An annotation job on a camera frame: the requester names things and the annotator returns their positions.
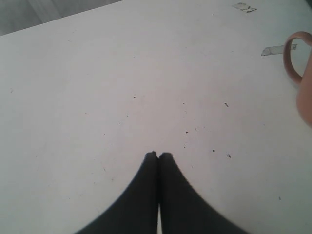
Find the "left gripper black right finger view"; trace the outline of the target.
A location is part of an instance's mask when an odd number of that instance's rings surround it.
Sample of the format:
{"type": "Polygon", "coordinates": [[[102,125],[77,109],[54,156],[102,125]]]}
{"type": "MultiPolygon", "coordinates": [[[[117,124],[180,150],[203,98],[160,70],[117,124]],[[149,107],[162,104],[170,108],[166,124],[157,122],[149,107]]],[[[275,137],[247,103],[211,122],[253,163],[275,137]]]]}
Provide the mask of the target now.
{"type": "Polygon", "coordinates": [[[158,160],[159,204],[164,234],[245,234],[190,185],[171,153],[158,160]]]}

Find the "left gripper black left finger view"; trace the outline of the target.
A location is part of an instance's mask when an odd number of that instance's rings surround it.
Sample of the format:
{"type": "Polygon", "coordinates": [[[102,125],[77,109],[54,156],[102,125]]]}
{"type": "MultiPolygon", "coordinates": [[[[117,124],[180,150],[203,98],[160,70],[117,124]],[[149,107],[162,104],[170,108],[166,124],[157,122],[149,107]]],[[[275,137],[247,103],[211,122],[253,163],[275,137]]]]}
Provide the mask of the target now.
{"type": "Polygon", "coordinates": [[[155,234],[158,223],[158,157],[144,160],[120,197],[79,234],[155,234]]]}

